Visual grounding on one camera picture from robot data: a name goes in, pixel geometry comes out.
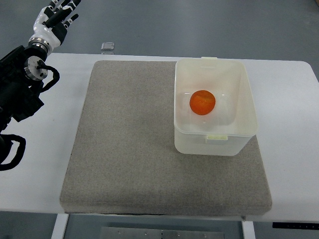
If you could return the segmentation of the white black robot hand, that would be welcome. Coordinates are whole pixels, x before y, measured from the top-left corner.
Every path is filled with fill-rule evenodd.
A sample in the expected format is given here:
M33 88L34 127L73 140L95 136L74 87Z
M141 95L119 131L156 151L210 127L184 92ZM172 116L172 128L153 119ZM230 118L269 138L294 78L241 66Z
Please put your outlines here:
M29 46L39 47L49 55L62 45L69 26L79 17L74 10L80 2L81 0L51 0L34 22L34 34L29 39Z

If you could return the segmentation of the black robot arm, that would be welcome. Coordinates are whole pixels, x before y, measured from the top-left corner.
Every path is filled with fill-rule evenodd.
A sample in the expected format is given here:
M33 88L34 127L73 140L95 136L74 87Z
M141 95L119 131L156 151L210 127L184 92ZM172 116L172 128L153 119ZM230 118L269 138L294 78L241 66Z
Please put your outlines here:
M0 60L0 129L11 119L20 122L34 115L44 103L39 95L60 79L59 72L45 64L49 48L40 42L19 46Z

